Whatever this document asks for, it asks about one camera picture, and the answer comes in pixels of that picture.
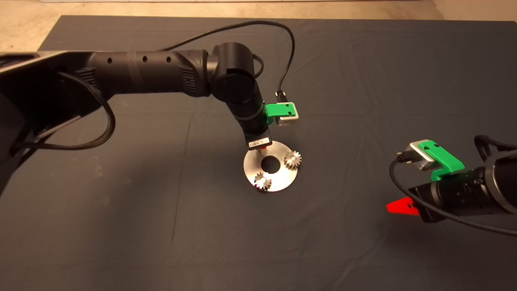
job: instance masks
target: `spur gear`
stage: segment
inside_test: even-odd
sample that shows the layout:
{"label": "spur gear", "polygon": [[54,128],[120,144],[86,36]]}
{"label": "spur gear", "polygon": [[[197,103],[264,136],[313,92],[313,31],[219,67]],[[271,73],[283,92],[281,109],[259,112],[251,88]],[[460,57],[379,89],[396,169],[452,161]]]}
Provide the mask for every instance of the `spur gear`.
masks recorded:
{"label": "spur gear", "polygon": [[255,176],[255,188],[260,191],[268,191],[271,187],[271,179],[268,179],[263,172],[259,172]]}
{"label": "spur gear", "polygon": [[289,170],[298,169],[301,164],[301,154],[297,151],[290,151],[285,155],[284,165]]}

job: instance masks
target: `table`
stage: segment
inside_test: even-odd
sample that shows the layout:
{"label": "table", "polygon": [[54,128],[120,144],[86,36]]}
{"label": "table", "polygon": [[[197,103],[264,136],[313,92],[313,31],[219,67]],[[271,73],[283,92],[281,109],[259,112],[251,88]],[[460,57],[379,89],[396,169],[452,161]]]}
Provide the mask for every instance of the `table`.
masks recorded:
{"label": "table", "polygon": [[[61,17],[42,50],[155,50],[239,19]],[[0,199],[5,290],[510,289],[515,239],[389,214],[388,165],[424,138],[467,168],[476,134],[517,143],[514,22],[280,20],[297,48],[284,82],[300,120],[271,127],[303,155],[296,181],[259,194],[225,105],[182,94],[118,95],[112,139],[39,151]],[[290,43],[253,26],[185,46],[242,42],[265,62],[264,99]],[[102,132],[99,110],[53,143]],[[401,167],[408,187],[429,173]],[[514,227],[511,216],[481,221]]]}

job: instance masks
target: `cable connector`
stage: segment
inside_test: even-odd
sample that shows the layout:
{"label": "cable connector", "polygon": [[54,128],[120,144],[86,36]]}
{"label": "cable connector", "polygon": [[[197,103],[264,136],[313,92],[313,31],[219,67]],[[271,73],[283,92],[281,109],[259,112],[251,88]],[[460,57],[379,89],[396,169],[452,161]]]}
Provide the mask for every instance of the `cable connector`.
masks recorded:
{"label": "cable connector", "polygon": [[300,115],[292,102],[266,104],[267,123],[275,121],[279,126],[294,124]]}
{"label": "cable connector", "polygon": [[412,164],[422,160],[422,156],[414,150],[407,150],[397,153],[397,161],[399,163]]}
{"label": "cable connector", "polygon": [[287,101],[287,94],[282,91],[282,90],[278,90],[276,93],[275,93],[275,96],[277,97],[277,101],[279,103],[285,103],[285,102],[288,102]]}

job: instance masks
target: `floor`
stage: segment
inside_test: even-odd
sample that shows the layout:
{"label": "floor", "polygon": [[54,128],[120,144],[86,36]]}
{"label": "floor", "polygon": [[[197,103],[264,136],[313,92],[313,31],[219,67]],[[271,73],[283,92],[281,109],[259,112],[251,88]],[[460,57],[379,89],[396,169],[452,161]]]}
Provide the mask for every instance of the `floor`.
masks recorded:
{"label": "floor", "polygon": [[61,15],[517,20],[516,0],[42,3],[0,0],[0,52],[36,51]]}

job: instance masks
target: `metal plate with hole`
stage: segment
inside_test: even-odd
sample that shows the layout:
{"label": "metal plate with hole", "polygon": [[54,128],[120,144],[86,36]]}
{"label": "metal plate with hole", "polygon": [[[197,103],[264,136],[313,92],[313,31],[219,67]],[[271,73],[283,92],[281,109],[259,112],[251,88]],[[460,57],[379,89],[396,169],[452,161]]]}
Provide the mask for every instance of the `metal plate with hole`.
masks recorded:
{"label": "metal plate with hole", "polygon": [[291,149],[281,142],[273,141],[272,145],[269,145],[263,150],[248,151],[244,157],[244,174],[252,185],[255,184],[255,176],[264,172],[261,163],[262,160],[267,156],[273,156],[280,162],[280,169],[275,173],[264,173],[264,176],[271,179],[271,187],[268,192],[277,192],[284,190],[293,183],[298,174],[298,169],[290,170],[284,165],[285,155],[290,152]]}

